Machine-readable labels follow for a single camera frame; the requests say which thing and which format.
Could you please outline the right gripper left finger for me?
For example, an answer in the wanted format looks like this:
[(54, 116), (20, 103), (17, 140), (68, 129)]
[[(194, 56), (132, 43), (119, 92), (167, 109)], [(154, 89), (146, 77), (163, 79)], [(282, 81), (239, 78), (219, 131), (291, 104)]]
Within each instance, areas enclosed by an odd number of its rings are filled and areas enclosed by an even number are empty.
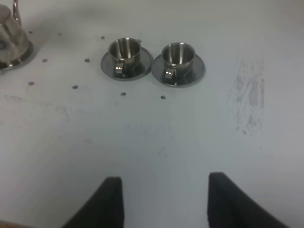
[(108, 177), (63, 226), (65, 228), (123, 228), (123, 182), (120, 177)]

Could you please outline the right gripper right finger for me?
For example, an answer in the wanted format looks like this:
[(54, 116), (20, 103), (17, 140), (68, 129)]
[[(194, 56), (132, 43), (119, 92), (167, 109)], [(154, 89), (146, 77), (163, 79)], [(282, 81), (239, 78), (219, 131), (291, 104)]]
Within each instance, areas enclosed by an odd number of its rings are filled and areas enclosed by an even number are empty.
[(210, 228), (286, 228), (225, 173), (209, 174), (208, 224)]

